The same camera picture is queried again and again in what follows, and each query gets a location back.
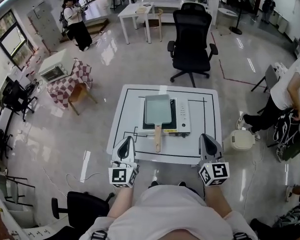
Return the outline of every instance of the black hair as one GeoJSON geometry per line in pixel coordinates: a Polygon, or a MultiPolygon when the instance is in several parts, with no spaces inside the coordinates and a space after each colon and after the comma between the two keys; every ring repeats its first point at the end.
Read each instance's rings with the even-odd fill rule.
{"type": "Polygon", "coordinates": [[[62,4],[62,8],[65,9],[66,8],[66,3],[70,2],[70,1],[74,1],[74,0],[63,0],[63,4],[62,4]]]}

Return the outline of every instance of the pan handle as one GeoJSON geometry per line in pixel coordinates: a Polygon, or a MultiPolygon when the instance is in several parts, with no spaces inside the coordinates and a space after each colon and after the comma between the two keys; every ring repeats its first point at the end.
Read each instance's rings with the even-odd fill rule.
{"type": "Polygon", "coordinates": [[[161,125],[156,125],[154,128],[155,152],[161,151],[161,125]]]}

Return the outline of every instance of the frying pan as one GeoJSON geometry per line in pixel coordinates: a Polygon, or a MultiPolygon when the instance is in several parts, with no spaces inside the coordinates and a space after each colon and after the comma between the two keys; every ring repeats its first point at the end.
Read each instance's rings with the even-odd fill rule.
{"type": "Polygon", "coordinates": [[[154,125],[155,151],[161,150],[161,127],[162,124],[171,123],[171,106],[168,94],[150,95],[145,97],[144,122],[154,125]]]}

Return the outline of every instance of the checkered tablecloth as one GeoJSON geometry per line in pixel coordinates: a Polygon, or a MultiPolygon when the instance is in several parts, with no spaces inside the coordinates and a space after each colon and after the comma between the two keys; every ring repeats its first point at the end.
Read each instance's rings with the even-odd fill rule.
{"type": "Polygon", "coordinates": [[[47,85],[47,91],[54,103],[61,103],[63,107],[68,107],[68,99],[76,84],[91,84],[93,79],[90,77],[91,66],[81,60],[74,59],[71,75],[54,81],[47,85]]]}

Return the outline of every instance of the white microwave oven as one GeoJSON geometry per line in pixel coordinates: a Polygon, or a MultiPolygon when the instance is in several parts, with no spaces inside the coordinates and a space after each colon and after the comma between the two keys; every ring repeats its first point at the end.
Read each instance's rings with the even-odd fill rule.
{"type": "Polygon", "coordinates": [[[67,49],[64,49],[46,58],[38,73],[43,80],[49,84],[61,78],[70,76],[74,64],[74,59],[71,57],[67,49]]]}

